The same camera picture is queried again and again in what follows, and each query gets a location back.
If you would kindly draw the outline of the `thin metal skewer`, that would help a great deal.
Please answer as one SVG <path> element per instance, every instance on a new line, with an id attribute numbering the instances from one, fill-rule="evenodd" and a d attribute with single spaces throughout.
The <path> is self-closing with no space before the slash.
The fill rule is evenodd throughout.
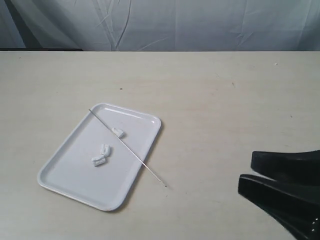
<path id="1" fill-rule="evenodd" d="M 136 153 L 131 150 L 131 148 L 129 146 L 127 146 L 122 140 L 121 138 L 119 138 L 113 131 L 112 129 L 103 122 L 103 120 L 96 114 L 94 113 L 90 108 L 88 108 L 88 111 L 96 118 L 100 121 L 100 123 L 102 123 L 102 125 L 104 125 L 119 141 L 120 143 L 165 187 L 167 188 L 167 185 L 144 163 L 143 160 L 141 160 Z"/>

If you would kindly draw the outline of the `white foam piece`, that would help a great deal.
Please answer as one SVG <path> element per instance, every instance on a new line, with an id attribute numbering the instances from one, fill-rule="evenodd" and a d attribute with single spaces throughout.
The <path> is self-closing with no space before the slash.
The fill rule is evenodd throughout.
<path id="1" fill-rule="evenodd" d="M 100 154 L 107 158 L 111 153 L 111 147 L 108 144 L 102 144 L 100 148 Z"/>
<path id="2" fill-rule="evenodd" d="M 99 165 L 102 165 L 106 162 L 106 157 L 103 157 L 102 155 L 95 156 L 91 159 L 91 162 L 94 167 L 97 167 Z"/>
<path id="3" fill-rule="evenodd" d="M 116 135 L 117 138 L 122 138 L 125 136 L 125 132 L 120 128 L 113 127 L 111 131 Z"/>

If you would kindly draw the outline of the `white rectangular plastic tray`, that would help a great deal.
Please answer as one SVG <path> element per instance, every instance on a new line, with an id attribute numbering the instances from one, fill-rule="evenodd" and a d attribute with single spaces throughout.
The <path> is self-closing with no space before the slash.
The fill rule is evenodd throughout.
<path id="1" fill-rule="evenodd" d="M 37 182 L 98 210 L 114 211 L 145 165 L 161 126 L 156 116 L 99 103 L 41 168 Z"/>

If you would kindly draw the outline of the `wrinkled white backdrop cloth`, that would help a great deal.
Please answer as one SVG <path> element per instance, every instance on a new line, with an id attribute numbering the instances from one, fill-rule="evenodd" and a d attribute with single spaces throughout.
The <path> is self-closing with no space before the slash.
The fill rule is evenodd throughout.
<path id="1" fill-rule="evenodd" d="M 2 49 L 317 51 L 317 0 L 3 0 Z"/>

